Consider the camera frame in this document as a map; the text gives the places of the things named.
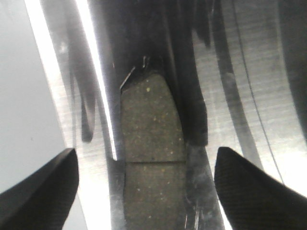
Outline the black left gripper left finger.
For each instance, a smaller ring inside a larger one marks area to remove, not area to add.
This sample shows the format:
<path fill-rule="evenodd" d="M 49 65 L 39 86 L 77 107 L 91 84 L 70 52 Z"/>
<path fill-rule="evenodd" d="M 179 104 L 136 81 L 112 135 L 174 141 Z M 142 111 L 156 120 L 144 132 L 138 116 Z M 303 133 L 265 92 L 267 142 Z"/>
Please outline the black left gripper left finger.
<path fill-rule="evenodd" d="M 65 149 L 0 195 L 2 230 L 60 230 L 79 185 L 75 149 Z"/>

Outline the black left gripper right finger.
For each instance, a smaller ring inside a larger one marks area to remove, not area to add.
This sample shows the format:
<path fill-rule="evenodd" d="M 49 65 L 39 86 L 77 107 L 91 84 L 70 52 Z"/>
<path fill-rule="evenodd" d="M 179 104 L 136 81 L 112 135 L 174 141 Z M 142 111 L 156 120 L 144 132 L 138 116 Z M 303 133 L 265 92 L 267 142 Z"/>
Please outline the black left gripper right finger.
<path fill-rule="evenodd" d="M 218 149 L 214 183 L 234 230 L 307 228 L 307 199 L 229 147 Z"/>

